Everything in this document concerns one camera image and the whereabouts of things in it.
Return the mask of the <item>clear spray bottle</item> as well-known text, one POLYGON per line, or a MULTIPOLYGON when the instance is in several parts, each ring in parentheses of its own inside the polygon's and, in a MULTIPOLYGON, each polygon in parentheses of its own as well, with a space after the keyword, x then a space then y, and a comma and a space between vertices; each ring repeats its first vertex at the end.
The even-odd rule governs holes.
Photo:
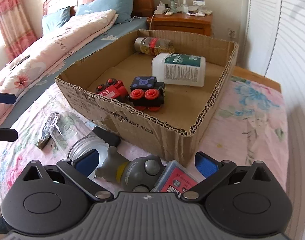
POLYGON ((183 0, 181 8, 182 8, 182 13, 183 14, 187 14, 189 12, 189 6, 188 6, 186 0, 183 0))

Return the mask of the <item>red playing card case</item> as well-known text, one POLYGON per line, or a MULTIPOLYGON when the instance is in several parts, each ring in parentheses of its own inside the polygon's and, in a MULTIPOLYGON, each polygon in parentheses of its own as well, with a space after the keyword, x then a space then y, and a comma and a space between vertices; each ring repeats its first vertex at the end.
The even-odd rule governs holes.
POLYGON ((198 184, 186 168, 177 161, 170 161, 160 178, 156 182, 152 192, 174 192, 178 197, 198 184))

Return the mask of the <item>white power strip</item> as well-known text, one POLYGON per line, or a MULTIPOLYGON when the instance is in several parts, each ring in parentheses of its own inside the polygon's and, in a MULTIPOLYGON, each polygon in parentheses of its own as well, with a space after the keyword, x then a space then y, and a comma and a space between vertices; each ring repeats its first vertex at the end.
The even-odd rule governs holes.
POLYGON ((154 11, 154 14, 160 15, 164 14, 169 10, 169 8, 166 7, 166 5, 160 1, 158 6, 156 7, 156 10, 154 11))

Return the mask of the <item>blue pillow right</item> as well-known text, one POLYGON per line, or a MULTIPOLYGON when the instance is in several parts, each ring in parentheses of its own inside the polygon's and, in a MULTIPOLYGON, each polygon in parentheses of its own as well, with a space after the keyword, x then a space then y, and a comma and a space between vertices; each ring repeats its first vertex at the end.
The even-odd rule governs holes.
POLYGON ((118 14, 116 24, 127 22, 131 19, 133 0, 95 0, 78 6, 75 15, 85 15, 94 12, 113 9, 118 14))

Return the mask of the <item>white louvered closet door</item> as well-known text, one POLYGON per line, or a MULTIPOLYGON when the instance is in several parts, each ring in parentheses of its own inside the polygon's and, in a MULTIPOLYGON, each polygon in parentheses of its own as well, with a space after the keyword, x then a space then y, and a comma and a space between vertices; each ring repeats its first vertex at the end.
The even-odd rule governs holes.
POLYGON ((249 0, 244 66, 281 85, 288 119, 288 236, 305 239, 305 0, 249 0))

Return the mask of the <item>wooden nightstand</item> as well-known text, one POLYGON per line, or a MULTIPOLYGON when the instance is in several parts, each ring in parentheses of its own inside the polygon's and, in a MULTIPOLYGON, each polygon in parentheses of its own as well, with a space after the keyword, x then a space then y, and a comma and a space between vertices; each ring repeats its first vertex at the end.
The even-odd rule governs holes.
POLYGON ((182 13, 175 13, 171 16, 159 14, 148 18, 146 25, 150 30, 172 30, 211 36, 212 20, 212 14, 204 17, 182 13))

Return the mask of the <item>blue bed sheet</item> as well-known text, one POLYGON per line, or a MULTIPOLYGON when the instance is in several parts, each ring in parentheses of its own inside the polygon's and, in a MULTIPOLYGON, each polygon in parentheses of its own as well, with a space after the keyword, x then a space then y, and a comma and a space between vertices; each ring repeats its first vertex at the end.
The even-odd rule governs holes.
POLYGON ((124 36, 125 34, 138 30, 146 29, 146 17, 134 17, 129 22, 115 24, 108 31, 94 38, 91 42, 86 44, 80 50, 75 52, 64 60, 63 65, 54 69, 51 73, 42 77, 31 89, 29 89, 24 96, 18 100, 16 105, 1 123, 2 128, 10 128, 17 119, 34 103, 46 89, 48 89, 53 83, 54 79, 65 69, 71 66, 74 62, 91 55, 97 50, 107 46, 116 39, 124 36))

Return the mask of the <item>clear bottle yellow capsules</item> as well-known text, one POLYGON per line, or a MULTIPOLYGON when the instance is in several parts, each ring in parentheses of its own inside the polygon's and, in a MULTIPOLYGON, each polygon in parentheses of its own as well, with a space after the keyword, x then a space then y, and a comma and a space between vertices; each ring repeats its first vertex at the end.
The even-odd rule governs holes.
POLYGON ((134 43, 135 50, 151 56, 161 53, 173 54, 175 48, 171 40, 156 37, 138 37, 134 43))

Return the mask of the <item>cardboard box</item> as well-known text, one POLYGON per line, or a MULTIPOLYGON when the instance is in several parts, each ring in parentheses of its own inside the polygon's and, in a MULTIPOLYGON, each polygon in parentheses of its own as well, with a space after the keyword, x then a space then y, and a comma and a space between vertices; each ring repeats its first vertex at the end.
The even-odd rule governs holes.
POLYGON ((56 84, 94 124, 163 160, 193 159, 233 69, 236 42, 135 30, 76 61, 56 84))

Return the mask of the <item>dark key fob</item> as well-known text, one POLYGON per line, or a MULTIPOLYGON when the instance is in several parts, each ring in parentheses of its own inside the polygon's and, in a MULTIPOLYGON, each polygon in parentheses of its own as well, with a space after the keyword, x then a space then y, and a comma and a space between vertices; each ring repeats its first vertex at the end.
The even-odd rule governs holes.
POLYGON ((44 149, 48 141, 50 140, 50 127, 53 121, 56 119, 58 113, 52 112, 50 115, 48 115, 48 118, 42 128, 41 135, 39 137, 39 140, 37 142, 37 147, 39 149, 44 149))

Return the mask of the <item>wall power outlet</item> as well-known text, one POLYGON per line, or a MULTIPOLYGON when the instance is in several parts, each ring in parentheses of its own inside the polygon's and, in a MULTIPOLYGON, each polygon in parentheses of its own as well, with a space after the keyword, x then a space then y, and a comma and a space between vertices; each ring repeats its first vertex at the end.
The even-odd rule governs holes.
POLYGON ((235 39, 236 38, 236 31, 233 29, 228 29, 228 37, 231 39, 235 39))

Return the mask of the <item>floral pink tablecloth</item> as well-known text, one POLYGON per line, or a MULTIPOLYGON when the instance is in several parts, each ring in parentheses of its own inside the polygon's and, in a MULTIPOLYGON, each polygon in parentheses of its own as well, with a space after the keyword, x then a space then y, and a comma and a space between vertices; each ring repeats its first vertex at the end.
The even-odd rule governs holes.
MULTIPOLYGON (((18 139, 0 142, 0 205, 29 161, 54 165, 66 157, 53 141, 44 149, 37 147, 37 141, 50 113, 70 110, 59 87, 51 85, 14 123, 18 139)), ((289 147, 287 115, 281 93, 253 81, 232 77, 199 151, 241 166, 261 160, 285 186, 289 147)))

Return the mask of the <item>clear jar with white lid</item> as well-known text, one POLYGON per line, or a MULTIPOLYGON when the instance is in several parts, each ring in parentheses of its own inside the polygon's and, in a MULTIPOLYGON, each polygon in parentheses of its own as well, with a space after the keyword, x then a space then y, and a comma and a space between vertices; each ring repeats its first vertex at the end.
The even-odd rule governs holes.
POLYGON ((99 166, 107 158, 108 144, 72 112, 56 114, 49 132, 58 149, 68 159, 76 160, 90 150, 98 152, 99 166))

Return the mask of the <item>red toy train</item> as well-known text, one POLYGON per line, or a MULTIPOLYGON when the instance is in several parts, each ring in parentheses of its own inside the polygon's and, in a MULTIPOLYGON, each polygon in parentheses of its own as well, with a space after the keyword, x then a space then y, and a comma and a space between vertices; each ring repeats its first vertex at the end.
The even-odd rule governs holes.
POLYGON ((124 101, 129 97, 129 93, 121 80, 110 78, 105 84, 100 84, 95 89, 95 93, 106 98, 124 101))

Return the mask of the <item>white plastic bottle green label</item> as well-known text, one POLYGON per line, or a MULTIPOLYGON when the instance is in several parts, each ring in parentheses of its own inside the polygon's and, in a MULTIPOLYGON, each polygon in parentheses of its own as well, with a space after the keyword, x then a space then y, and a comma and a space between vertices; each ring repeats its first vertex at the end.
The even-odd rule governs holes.
POLYGON ((170 85, 203 87, 206 58, 187 54, 161 53, 152 59, 152 76, 170 85))

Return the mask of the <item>blue pillow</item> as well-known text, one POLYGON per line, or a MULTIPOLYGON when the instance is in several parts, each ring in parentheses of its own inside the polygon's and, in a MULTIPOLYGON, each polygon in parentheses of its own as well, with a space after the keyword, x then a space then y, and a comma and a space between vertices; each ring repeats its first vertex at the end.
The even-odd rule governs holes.
POLYGON ((51 31, 62 27, 71 18, 71 8, 65 7, 42 18, 43 35, 48 35, 51 31))
POLYGON ((131 19, 133 0, 95 0, 78 6, 75 15, 85 15, 94 12, 113 9, 118 14, 116 24, 127 22, 131 19))

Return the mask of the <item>pink curtain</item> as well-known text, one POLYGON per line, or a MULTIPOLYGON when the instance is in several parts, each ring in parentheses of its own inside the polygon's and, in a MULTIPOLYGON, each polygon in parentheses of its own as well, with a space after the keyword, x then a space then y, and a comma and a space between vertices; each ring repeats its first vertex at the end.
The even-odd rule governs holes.
POLYGON ((20 0, 0 0, 0 30, 11 61, 37 40, 20 0))

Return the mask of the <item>pink floral quilt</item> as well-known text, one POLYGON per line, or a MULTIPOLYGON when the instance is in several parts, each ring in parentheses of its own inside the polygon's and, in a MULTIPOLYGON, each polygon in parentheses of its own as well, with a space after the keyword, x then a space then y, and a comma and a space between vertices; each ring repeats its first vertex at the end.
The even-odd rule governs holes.
POLYGON ((113 9, 73 16, 0 71, 0 92, 14 94, 20 100, 43 77, 62 68, 65 59, 108 31, 117 18, 113 9))

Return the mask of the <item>black cube toy red wheels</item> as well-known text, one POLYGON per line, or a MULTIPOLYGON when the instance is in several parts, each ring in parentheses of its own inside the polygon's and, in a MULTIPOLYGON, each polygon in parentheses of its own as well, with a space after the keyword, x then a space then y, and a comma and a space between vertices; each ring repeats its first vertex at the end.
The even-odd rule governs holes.
POLYGON ((139 111, 157 112, 165 102, 165 83, 158 82, 155 76, 136 76, 128 99, 139 111))

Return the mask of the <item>blue pillow left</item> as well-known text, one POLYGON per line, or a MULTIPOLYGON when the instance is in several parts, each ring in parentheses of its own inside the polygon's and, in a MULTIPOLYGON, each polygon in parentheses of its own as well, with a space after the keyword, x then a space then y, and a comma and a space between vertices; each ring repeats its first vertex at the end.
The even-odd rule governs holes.
POLYGON ((65 7, 42 18, 43 35, 48 35, 51 31, 62 27, 71 18, 71 8, 65 7))

